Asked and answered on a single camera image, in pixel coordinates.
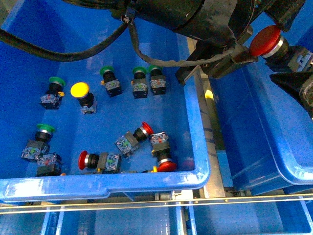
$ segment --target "blue plastic bin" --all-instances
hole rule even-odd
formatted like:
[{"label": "blue plastic bin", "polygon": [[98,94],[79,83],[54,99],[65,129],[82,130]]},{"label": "blue plastic bin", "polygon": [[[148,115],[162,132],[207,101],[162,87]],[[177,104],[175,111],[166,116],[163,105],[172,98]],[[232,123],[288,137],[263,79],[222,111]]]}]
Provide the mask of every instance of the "blue plastic bin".
[{"label": "blue plastic bin", "polygon": [[194,207],[198,235],[313,234],[305,202]]},{"label": "blue plastic bin", "polygon": [[0,216],[2,235],[312,235],[311,203],[69,211]]},{"label": "blue plastic bin", "polygon": [[[307,0],[291,31],[291,45],[313,51],[313,1]],[[273,22],[262,15],[255,33]],[[259,63],[211,80],[234,186],[257,195],[313,184],[313,122],[304,109],[271,82]]]},{"label": "blue plastic bin", "polygon": [[182,220],[178,208],[146,208],[108,211],[75,211],[61,215],[60,235],[179,235]]},{"label": "blue plastic bin", "polygon": [[[109,11],[81,8],[61,0],[20,0],[2,28],[44,48],[73,52],[85,50],[108,37],[121,22]],[[183,36],[150,24],[136,21],[140,47],[144,53],[160,59],[188,57]],[[135,100],[132,94],[132,70],[148,65],[133,51],[128,30],[104,52],[84,61],[57,63],[37,58],[5,44],[0,44],[1,87],[1,174],[0,200],[6,202],[105,198],[112,192],[164,191],[201,188],[209,178],[210,167],[193,79],[181,87],[175,78],[176,68],[164,69],[166,95]],[[115,68],[123,94],[109,98],[100,69]],[[63,78],[67,85],[59,110],[45,110],[40,104],[51,76]],[[83,115],[71,86],[84,81],[98,101],[96,114]],[[134,131],[141,122],[155,132],[166,131],[176,172],[82,175],[77,165],[82,150],[89,153],[116,152],[118,137]],[[33,139],[37,123],[56,128],[51,151],[63,158],[66,177],[38,177],[36,164],[21,159],[28,139]],[[128,159],[122,171],[142,172],[157,165],[149,141]]]}]

